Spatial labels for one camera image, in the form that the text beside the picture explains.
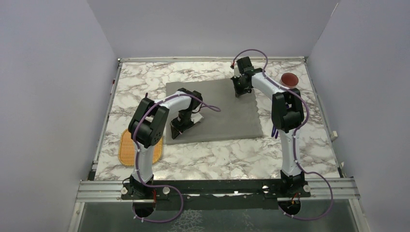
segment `orange sponge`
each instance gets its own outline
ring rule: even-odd
[[[118,159],[124,166],[133,166],[135,163],[134,141],[131,139],[131,133],[127,129],[121,135],[119,144]],[[152,163],[157,162],[162,156],[162,138],[154,147]]]

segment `gray mat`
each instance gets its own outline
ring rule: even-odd
[[[219,107],[221,112],[202,108],[202,121],[174,140],[171,138],[170,122],[178,113],[169,115],[165,144],[249,139],[263,135],[255,94],[252,92],[236,98],[232,80],[171,82],[166,84],[166,95],[172,95],[180,88],[200,92],[205,103]]]

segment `glass panel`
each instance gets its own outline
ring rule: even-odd
[[[301,217],[323,212],[329,201],[304,201]],[[150,219],[167,219],[176,211],[155,211]],[[279,210],[185,210],[169,223],[150,223],[133,219],[130,203],[86,203],[80,232],[224,232],[224,231],[358,231],[348,200],[337,200],[326,217],[316,221],[299,221]]]

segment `white wall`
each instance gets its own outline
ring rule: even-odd
[[[410,1],[341,0],[308,68],[371,230],[408,231]]]
[[[120,58],[308,56],[338,0],[88,0]]]
[[[117,59],[85,0],[2,0],[0,31],[0,231],[66,231]]]

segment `black mounting plate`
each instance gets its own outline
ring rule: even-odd
[[[303,186],[282,192],[280,190],[281,184],[282,180],[280,179],[154,181],[154,185],[170,185],[179,189],[183,194],[184,209],[193,210],[278,209],[278,198],[291,198],[297,192],[301,193],[301,198],[310,197],[310,193],[305,192]],[[124,183],[124,186],[129,191],[127,194],[121,195],[123,200],[153,199],[155,190],[156,210],[177,210],[180,207],[180,197],[173,189],[168,194],[164,194],[163,188],[153,188],[152,194],[144,197],[132,193],[132,187],[129,183]]]

